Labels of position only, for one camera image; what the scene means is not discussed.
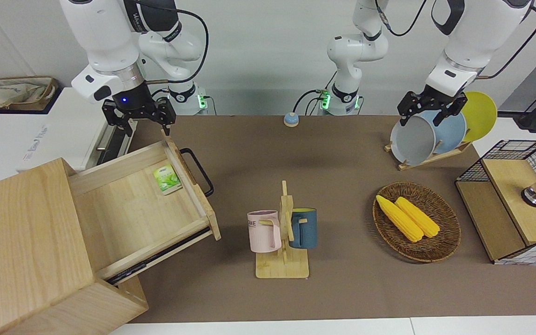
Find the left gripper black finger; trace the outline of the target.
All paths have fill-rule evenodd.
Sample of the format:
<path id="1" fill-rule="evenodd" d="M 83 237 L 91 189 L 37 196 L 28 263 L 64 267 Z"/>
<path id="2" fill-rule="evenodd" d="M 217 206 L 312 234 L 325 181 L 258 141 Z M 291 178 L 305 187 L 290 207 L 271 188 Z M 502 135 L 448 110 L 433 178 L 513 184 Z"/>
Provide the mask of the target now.
<path id="1" fill-rule="evenodd" d="M 436 109 L 440 110 L 436 117 L 434 117 L 433 124 L 435 127 L 438 127 L 446 118 L 450 116 L 457 116 L 468 98 L 465 93 L 459 93 L 459 95 L 452 102 L 438 102 Z"/>
<path id="2" fill-rule="evenodd" d="M 407 92 L 398 103 L 397 110 L 400 115 L 400 125 L 404 127 L 409 119 L 421 112 L 421 94 Z"/>

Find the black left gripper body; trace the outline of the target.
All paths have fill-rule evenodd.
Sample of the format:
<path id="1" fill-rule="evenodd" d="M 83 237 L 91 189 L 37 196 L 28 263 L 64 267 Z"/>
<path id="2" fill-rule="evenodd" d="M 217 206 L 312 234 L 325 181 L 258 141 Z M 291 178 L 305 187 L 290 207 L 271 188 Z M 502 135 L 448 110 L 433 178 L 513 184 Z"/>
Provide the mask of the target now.
<path id="1" fill-rule="evenodd" d="M 430 85 L 425 85 L 420 99 L 420 110 L 440 110 L 440 106 L 445 106 L 452 112 L 457 112 L 457 108 L 454 107 L 455 97 L 448 96 L 440 91 L 434 89 Z"/>

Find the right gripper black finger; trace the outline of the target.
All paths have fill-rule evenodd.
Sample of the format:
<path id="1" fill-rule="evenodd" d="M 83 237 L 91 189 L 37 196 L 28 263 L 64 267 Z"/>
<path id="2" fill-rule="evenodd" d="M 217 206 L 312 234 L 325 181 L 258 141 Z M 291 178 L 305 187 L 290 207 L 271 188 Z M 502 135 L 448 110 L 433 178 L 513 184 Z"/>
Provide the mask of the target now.
<path id="1" fill-rule="evenodd" d="M 156 99 L 154 105 L 153 121 L 163 127 L 169 127 L 175 124 L 176 112 L 169 99 Z"/>
<path id="2" fill-rule="evenodd" d="M 124 131 L 126 136 L 131 138 L 133 135 L 133 129 L 130 125 L 130 117 L 126 114 L 119 116 L 116 111 L 117 105 L 113 100 L 104 100 L 102 104 L 102 112 L 106 117 L 107 123 L 112 127 L 117 127 Z"/>

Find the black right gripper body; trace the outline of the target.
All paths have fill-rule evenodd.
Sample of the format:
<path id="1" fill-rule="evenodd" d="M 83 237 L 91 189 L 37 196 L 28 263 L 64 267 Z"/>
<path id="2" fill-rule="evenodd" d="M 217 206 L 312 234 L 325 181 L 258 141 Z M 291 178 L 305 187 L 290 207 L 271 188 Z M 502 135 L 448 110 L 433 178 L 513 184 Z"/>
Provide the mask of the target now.
<path id="1" fill-rule="evenodd" d="M 115 109 L 128 119 L 157 120 L 155 101 L 146 82 L 133 89 L 113 95 L 112 100 L 115 103 Z"/>

